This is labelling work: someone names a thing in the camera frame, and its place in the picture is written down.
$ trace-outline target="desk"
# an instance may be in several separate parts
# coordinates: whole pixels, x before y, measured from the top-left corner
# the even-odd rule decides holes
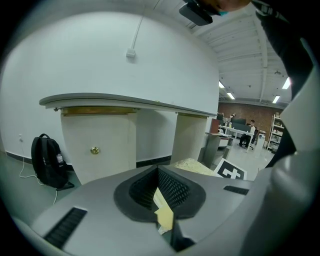
[[[225,129],[225,133],[227,133],[227,130],[231,131],[231,132],[234,132],[235,133],[235,138],[237,138],[237,134],[246,134],[246,135],[249,135],[250,136],[250,142],[249,142],[249,146],[246,150],[246,152],[248,153],[249,152],[249,148],[250,148],[250,145],[251,145],[251,141],[254,137],[254,134],[253,133],[250,133],[250,132],[247,132],[247,131],[243,131],[243,130],[237,130],[237,129],[234,129],[234,128],[230,128],[228,126],[222,126],[222,125],[219,125],[220,128],[224,128]]]
[[[39,104],[61,111],[66,149],[81,184],[136,168],[139,109],[177,113],[171,163],[198,159],[206,130],[203,112],[158,101],[105,93],[68,93]]]

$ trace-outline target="black slot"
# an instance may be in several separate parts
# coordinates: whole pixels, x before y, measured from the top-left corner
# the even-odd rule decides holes
[[[225,186],[223,189],[230,191],[230,192],[233,192],[233,193],[244,195],[244,196],[247,195],[247,193],[249,192],[249,189],[242,188],[242,187],[236,187],[236,186],[229,186],[229,185]]]
[[[86,215],[87,211],[72,208],[54,228],[45,236],[47,240],[53,246],[61,249],[66,241],[69,239],[71,234],[74,232],[76,227],[79,225],[81,220]]]

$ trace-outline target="shelving unit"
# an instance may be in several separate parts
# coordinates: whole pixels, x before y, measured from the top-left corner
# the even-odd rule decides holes
[[[271,118],[270,134],[269,134],[269,139],[267,144],[268,150],[271,150],[272,152],[277,151],[284,129],[285,129],[285,126],[281,118],[276,117],[276,115],[273,115]]]

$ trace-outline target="white pillar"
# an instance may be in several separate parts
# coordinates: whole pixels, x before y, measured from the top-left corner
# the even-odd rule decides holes
[[[187,158],[198,160],[205,137],[206,124],[206,116],[178,114],[171,164]]]
[[[61,110],[65,146],[81,184],[136,168],[136,119],[132,108]]]

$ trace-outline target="brick wall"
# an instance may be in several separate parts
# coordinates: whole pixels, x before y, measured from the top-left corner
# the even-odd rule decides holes
[[[224,117],[228,118],[231,114],[236,113],[237,119],[246,119],[247,123],[250,123],[250,120],[255,121],[255,127],[260,131],[265,131],[265,140],[269,138],[270,127],[272,116],[279,112],[282,112],[282,109],[265,107],[265,106],[256,106],[248,104],[237,104],[237,103],[219,103],[218,113],[224,113]]]

